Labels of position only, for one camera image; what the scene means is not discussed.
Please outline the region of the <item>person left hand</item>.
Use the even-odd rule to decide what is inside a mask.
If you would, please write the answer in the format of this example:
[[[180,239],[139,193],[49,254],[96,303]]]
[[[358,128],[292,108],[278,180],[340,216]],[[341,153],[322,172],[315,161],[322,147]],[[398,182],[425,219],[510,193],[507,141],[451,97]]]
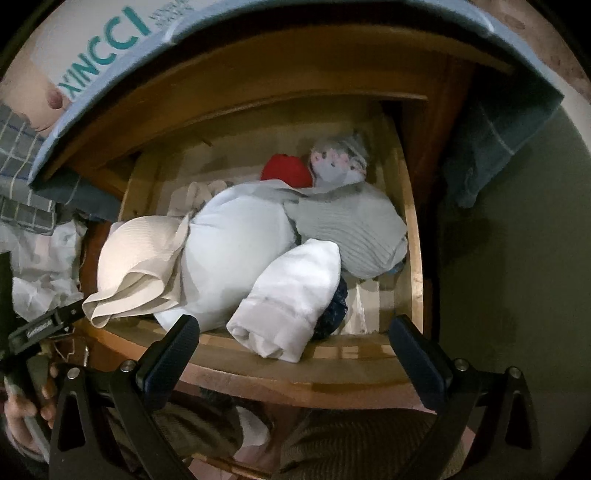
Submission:
[[[41,389],[45,402],[40,415],[50,429],[53,428],[56,416],[57,389],[54,379],[58,373],[57,367],[51,365],[47,383]],[[4,431],[9,442],[23,456],[35,461],[44,461],[42,450],[25,422],[26,418],[37,415],[37,408],[7,380],[4,381],[4,386],[7,390],[7,400],[4,402]]]

